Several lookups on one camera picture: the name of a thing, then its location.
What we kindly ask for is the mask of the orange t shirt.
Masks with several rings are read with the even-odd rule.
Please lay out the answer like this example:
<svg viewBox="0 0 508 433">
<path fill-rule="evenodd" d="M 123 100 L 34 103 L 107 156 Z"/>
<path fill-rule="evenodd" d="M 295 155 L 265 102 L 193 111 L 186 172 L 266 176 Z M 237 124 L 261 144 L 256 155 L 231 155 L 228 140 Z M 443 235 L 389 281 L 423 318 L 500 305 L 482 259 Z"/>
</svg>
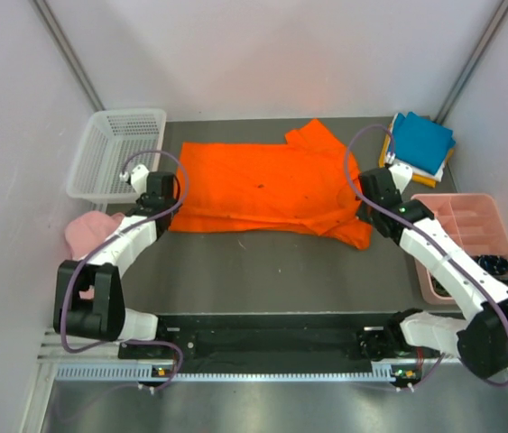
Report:
<svg viewBox="0 0 508 433">
<path fill-rule="evenodd" d="M 357 160 L 317 119 L 284 143 L 185 142 L 180 161 L 189 194 L 173 232 L 292 232 L 358 250 L 371 243 L 372 227 L 356 215 Z"/>
</svg>

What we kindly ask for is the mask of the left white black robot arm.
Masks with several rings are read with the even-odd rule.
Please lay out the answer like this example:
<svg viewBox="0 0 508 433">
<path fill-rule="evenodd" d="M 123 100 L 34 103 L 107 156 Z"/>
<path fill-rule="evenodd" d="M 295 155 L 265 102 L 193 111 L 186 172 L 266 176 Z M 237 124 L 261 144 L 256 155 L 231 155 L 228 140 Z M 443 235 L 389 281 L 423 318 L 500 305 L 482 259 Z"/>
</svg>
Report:
<svg viewBox="0 0 508 433">
<path fill-rule="evenodd" d="M 156 358 L 167 352 L 170 338 L 158 328 L 157 316 L 125 306 L 122 277 L 169 229 L 180 207 L 180 181 L 143 165 L 127 181 L 138 193 L 135 206 L 101 245 L 58 268 L 53 328 L 59 335 L 103 342 L 138 340 Z"/>
</svg>

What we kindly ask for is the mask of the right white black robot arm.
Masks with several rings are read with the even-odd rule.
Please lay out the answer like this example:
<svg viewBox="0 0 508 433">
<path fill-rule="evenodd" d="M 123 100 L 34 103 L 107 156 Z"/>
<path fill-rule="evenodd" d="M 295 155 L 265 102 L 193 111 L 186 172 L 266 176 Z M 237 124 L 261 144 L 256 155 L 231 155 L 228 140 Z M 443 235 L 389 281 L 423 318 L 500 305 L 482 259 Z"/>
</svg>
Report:
<svg viewBox="0 0 508 433">
<path fill-rule="evenodd" d="M 358 215 L 422 264 L 447 290 L 463 317 L 436 316 L 420 309 L 396 313 L 385 327 L 386 346 L 399 357 L 417 347 L 454 356 L 489 382 L 508 371 L 508 286 L 458 246 L 422 202 L 403 200 L 410 181 L 410 173 L 396 166 L 361 173 L 354 186 L 362 201 Z"/>
</svg>

